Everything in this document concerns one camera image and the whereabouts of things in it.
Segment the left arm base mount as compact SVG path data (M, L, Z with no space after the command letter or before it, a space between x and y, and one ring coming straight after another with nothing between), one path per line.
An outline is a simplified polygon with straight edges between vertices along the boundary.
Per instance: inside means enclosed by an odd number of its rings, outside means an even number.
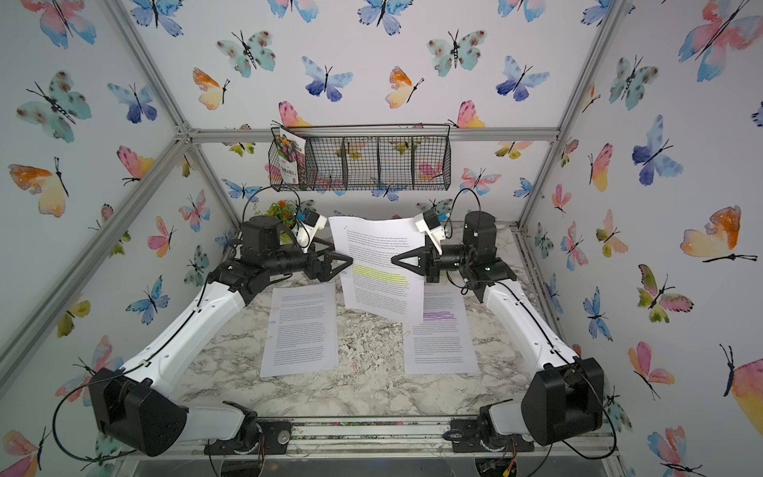
M284 455L292 437L291 421L253 421L244 425L237 436L229 440L215 440L204 447L204 455L268 457Z

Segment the document with purple highlight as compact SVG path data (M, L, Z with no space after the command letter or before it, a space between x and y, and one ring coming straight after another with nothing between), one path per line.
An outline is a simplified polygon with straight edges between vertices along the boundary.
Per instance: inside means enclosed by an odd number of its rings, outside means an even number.
M428 285L419 322L403 324L407 375L478 375L464 297L452 286Z

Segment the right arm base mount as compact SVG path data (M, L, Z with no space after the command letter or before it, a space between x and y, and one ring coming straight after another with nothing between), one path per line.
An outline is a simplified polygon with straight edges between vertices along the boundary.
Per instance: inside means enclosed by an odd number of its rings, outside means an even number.
M483 417L451 419L442 438L451 443L455 453L494 452L513 454L534 451L534 443L521 434L495 433L492 425Z

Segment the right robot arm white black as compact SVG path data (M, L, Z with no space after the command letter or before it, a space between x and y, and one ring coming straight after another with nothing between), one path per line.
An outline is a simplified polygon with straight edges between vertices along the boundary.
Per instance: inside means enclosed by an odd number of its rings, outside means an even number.
M489 450L523 435L542 446L600 429L605 417L604 371L593 358L580 358L540 316L516 274L499 258L494 216L470 212L462 240L445 244L445 230L430 209L414 217L423 246L391 258L391 263L437 283L456 271L463 287L507 328L532 381L520 396L481 407L477 438Z

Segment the document with green highlight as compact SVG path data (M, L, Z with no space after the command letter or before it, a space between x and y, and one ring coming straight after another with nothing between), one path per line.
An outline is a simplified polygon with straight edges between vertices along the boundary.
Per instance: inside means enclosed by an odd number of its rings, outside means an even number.
M399 323L423 320L424 278L391 259L424 245L414 220L329 219L336 252L353 263L340 273L345 306Z

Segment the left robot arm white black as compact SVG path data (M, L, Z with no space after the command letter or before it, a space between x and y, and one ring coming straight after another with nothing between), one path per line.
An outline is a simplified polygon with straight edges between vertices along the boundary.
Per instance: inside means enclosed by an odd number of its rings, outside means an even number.
M187 441L220 442L230 454L262 452L264 432L252 409L232 401L187 407L170 395L218 331L278 277L303 273L328 282L352 264L329 240L317 238L327 223L315 212L295 230L270 216L244 222L180 315L121 368L95 373L87 387L99 432L150 457Z

